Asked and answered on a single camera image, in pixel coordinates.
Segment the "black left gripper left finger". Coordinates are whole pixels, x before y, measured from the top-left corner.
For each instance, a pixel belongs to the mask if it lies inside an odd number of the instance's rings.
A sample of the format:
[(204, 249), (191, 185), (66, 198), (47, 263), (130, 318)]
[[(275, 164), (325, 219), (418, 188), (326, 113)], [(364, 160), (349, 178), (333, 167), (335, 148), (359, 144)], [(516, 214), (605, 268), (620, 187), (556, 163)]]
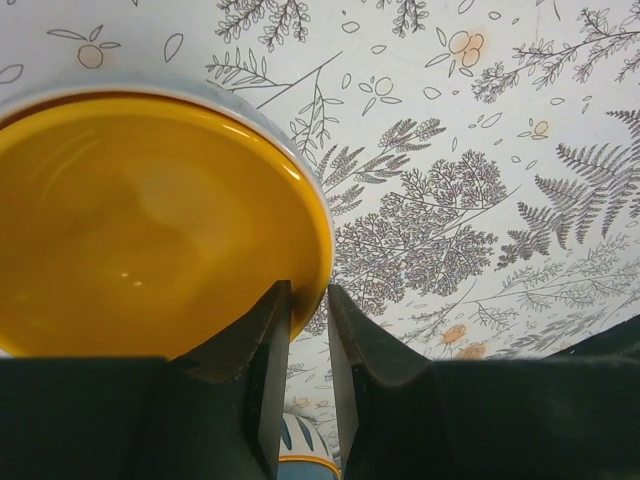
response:
[(5, 358), (5, 479), (273, 479), (292, 313), (274, 283), (174, 360)]

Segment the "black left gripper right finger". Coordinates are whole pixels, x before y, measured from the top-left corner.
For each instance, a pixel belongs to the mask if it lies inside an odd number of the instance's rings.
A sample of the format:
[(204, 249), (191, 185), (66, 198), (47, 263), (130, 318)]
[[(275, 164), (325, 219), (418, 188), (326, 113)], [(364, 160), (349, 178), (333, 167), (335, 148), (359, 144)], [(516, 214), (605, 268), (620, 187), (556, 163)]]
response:
[(541, 359), (431, 361), (328, 288), (347, 479), (635, 479), (639, 322)]

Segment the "cream bowl with blue pattern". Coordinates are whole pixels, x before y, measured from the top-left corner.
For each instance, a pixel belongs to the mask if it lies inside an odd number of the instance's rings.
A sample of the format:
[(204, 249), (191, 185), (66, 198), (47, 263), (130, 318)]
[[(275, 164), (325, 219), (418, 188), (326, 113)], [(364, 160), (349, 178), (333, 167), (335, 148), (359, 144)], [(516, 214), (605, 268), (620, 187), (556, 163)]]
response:
[(284, 413), (280, 430), (278, 480), (338, 480), (337, 466), (323, 437), (306, 418)]

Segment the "cream bowl with yellow stripe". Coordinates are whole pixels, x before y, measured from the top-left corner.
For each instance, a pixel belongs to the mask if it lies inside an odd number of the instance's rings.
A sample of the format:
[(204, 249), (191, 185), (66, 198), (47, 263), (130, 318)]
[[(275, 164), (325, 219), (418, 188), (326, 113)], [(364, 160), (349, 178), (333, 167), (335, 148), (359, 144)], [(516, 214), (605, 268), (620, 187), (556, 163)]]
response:
[(334, 230), (282, 131), (218, 87), (75, 79), (1, 105), (1, 348), (174, 358), (276, 282), (298, 335)]

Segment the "floral patterned table mat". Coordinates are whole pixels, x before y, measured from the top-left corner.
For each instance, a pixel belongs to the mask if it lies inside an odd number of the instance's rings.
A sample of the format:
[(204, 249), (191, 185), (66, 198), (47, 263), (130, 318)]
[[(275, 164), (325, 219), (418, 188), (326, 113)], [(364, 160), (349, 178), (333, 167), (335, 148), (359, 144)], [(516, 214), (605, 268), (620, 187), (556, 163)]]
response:
[(639, 309), (635, 1), (5, 1), (1, 94), (125, 66), (243, 97), (315, 171), (334, 279), (429, 358)]

